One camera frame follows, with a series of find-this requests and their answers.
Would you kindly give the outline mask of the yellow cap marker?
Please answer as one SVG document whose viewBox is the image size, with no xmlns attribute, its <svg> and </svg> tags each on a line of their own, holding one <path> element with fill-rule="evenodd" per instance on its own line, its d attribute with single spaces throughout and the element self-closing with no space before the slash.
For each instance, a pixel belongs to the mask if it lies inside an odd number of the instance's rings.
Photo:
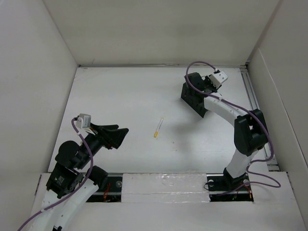
<svg viewBox="0 0 308 231">
<path fill-rule="evenodd" d="M 156 131 L 155 131 L 155 133 L 154 133 L 154 138 L 157 138 L 158 132 L 159 132 L 159 130 L 160 130 L 160 128 L 161 128 L 161 125 L 162 125 L 163 121 L 164 121 L 164 118 L 161 118 L 160 121 L 159 121 L 159 124 L 158 124 L 158 126 L 157 126 L 157 129 L 156 129 Z"/>
</svg>

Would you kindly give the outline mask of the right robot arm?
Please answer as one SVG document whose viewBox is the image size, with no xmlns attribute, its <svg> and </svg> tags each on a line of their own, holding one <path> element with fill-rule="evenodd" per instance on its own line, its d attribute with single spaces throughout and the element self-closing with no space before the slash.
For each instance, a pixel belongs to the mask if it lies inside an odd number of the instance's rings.
<svg viewBox="0 0 308 231">
<path fill-rule="evenodd" d="M 228 194 L 249 186 L 246 178 L 249 166 L 258 151 L 269 143 L 262 111 L 259 109 L 249 111 L 224 100 L 218 89 L 227 80 L 227 76 L 219 70 L 205 77 L 194 72 L 186 74 L 184 78 L 181 98 L 200 117 L 211 111 L 234 128 L 233 142 L 236 149 L 233 157 L 224 168 L 223 175 L 214 179 L 209 178 L 205 188 L 211 192 Z"/>
</svg>

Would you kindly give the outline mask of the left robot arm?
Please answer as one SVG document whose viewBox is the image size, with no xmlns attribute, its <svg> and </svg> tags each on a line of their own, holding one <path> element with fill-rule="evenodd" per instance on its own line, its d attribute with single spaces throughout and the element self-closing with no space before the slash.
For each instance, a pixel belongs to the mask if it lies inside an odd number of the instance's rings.
<svg viewBox="0 0 308 231">
<path fill-rule="evenodd" d="M 31 231 L 65 231 L 86 201 L 107 186 L 108 173 L 94 164 L 94 156 L 103 147 L 119 148 L 129 129 L 93 123 L 79 125 L 76 117 L 71 124 L 81 144 L 66 141 L 60 145 L 41 209 L 19 227 L 20 231 L 26 225 Z"/>
</svg>

